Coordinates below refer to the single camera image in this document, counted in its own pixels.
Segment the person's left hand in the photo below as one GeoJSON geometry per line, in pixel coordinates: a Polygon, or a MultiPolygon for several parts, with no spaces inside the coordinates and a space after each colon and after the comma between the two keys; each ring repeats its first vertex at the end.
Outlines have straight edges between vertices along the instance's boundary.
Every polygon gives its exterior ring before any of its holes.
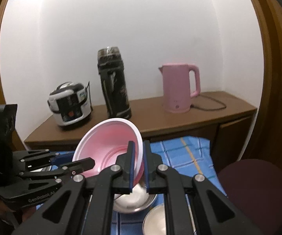
{"type": "Polygon", "coordinates": [[[0,201],[0,218],[11,224],[14,228],[29,219],[35,212],[36,206],[20,210],[19,213],[21,217],[19,219],[21,221],[19,222],[15,217],[15,211],[11,210],[4,202],[0,201]]]}

